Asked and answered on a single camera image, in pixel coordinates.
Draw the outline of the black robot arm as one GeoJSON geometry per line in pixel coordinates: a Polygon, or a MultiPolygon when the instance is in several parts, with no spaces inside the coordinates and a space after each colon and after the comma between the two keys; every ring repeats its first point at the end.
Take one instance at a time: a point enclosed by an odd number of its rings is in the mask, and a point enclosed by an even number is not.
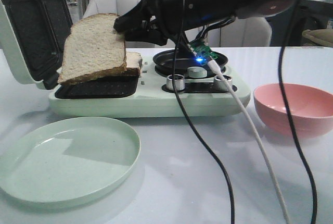
{"type": "Polygon", "coordinates": [[[114,29],[127,41],[187,47],[185,31],[236,16],[267,17],[288,9],[295,0],[141,0],[120,16],[114,29]]]}

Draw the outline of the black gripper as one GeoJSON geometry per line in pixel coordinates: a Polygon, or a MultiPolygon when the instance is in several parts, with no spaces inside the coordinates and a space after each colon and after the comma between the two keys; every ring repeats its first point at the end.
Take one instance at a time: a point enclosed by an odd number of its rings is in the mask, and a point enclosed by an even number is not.
{"type": "Polygon", "coordinates": [[[117,32],[124,32],[129,42],[147,42],[163,46],[168,40],[177,47],[187,46],[184,30],[186,0],[176,0],[167,16],[164,0],[141,0],[134,8],[118,17],[113,25],[117,32]]]}

